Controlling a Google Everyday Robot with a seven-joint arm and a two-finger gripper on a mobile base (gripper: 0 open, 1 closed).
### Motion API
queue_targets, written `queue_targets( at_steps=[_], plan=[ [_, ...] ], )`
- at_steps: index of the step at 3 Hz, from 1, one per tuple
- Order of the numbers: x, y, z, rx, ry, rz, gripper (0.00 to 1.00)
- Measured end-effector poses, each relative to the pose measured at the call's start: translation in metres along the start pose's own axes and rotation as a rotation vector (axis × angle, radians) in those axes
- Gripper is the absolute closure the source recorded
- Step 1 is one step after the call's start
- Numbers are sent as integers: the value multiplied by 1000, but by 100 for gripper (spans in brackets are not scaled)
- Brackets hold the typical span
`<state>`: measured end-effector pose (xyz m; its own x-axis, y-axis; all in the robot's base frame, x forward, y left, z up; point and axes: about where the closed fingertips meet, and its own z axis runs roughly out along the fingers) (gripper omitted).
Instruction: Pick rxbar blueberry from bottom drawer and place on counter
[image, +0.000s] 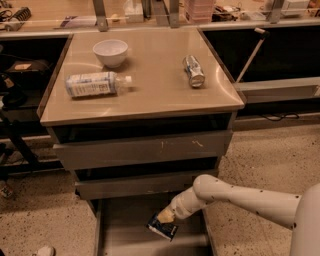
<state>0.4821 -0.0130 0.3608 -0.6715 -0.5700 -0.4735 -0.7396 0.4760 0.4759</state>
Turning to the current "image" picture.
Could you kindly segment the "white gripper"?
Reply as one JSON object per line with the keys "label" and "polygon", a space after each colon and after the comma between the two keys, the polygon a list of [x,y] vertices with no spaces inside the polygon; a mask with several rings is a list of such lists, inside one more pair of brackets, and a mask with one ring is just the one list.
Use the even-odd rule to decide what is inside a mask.
{"label": "white gripper", "polygon": [[160,223],[172,223],[175,218],[186,219],[196,211],[194,196],[189,193],[180,193],[171,200],[169,209],[165,208],[158,213],[157,219]]}

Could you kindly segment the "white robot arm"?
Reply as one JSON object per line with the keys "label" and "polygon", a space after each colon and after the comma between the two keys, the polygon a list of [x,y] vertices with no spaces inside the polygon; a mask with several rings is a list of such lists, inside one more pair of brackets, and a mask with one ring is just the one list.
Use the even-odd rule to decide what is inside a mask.
{"label": "white robot arm", "polygon": [[320,184],[296,195],[231,185],[211,175],[200,175],[190,188],[153,215],[148,228],[171,240],[177,231],[175,220],[186,219],[217,200],[290,229],[290,256],[320,256]]}

